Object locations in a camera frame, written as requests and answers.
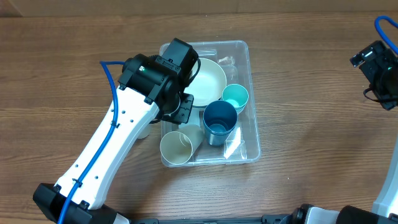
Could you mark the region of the beige tall cup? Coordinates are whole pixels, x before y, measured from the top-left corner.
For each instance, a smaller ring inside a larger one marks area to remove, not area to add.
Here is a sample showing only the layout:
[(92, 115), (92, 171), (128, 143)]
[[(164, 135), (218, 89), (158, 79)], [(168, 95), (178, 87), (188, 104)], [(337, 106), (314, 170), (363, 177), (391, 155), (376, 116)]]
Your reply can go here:
[(150, 132), (151, 132), (151, 125), (149, 123), (136, 126), (137, 139), (144, 139), (144, 138), (148, 137)]
[(187, 125), (167, 133), (160, 141), (162, 157), (172, 165), (181, 165), (190, 160), (200, 144), (204, 134), (201, 127)]

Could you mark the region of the dark blue tall cup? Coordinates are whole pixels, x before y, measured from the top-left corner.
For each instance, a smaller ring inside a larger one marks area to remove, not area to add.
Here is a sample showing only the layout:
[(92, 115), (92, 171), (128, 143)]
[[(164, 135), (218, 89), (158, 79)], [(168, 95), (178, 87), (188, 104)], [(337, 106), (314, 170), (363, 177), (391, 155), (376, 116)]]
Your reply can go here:
[(205, 137), (209, 145), (223, 145), (232, 130), (227, 130), (221, 124), (212, 124), (210, 127), (205, 126)]
[(238, 121), (238, 114), (231, 103), (214, 101), (210, 103), (203, 113), (203, 124), (212, 134), (224, 135), (230, 133)]

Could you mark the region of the dark blue tall cup front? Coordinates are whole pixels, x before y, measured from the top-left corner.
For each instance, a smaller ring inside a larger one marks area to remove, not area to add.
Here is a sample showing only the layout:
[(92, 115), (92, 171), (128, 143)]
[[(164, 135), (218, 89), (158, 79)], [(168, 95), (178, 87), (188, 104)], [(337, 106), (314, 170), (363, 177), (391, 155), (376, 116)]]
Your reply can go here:
[(238, 121), (238, 114), (231, 103), (214, 101), (210, 103), (203, 113), (203, 124), (212, 134), (224, 135), (230, 133)]

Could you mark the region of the beige tall cup front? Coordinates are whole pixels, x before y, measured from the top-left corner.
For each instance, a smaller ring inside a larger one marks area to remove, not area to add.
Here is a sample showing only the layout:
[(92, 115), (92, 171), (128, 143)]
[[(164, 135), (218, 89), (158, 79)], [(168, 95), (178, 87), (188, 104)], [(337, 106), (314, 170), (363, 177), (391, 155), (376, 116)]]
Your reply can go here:
[(151, 125), (149, 123), (136, 126), (137, 139), (144, 139), (144, 138), (148, 137), (150, 132), (151, 132)]

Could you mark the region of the cream bowl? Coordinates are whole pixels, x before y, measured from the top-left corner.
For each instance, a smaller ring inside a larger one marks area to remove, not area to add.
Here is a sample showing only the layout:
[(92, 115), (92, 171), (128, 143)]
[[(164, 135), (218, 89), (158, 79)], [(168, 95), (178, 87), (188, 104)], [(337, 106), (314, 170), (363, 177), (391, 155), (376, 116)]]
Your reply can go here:
[(184, 91), (193, 95), (194, 108), (205, 108), (219, 100), (227, 86), (226, 74), (216, 62), (207, 58), (200, 58), (200, 62), (198, 74)]

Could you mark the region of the mint green small cup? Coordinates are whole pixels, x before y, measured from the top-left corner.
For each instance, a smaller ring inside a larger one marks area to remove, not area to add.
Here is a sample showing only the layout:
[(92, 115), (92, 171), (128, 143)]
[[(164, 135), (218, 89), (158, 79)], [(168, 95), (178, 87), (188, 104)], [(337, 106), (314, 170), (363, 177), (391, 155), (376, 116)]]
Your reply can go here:
[(249, 93), (242, 85), (230, 84), (223, 90), (221, 99), (231, 103), (235, 108), (241, 108), (246, 106)]

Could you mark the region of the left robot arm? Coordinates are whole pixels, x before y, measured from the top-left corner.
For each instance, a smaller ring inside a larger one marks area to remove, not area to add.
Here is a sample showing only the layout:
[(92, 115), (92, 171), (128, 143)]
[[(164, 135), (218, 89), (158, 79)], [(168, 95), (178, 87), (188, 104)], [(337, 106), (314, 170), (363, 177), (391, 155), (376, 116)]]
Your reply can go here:
[(120, 165), (151, 123), (187, 123), (193, 95), (184, 92), (201, 62), (194, 48), (171, 41), (162, 55), (137, 54), (121, 62), (117, 83), (101, 66), (111, 86), (113, 101), (94, 135), (73, 165), (54, 184), (41, 183), (33, 200), (55, 223), (130, 223), (104, 204)]

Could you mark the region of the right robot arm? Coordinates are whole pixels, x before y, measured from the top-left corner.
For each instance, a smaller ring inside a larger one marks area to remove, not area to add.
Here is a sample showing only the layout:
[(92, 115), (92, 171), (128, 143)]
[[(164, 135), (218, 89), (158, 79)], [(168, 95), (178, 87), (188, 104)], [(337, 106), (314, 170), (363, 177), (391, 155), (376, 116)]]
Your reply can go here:
[[(350, 59), (369, 81), (363, 94), (373, 92), (376, 103), (383, 109), (397, 107), (397, 56), (382, 41), (377, 40)], [(397, 223), (397, 146), (394, 147), (389, 170), (372, 210), (345, 206), (337, 223)]]

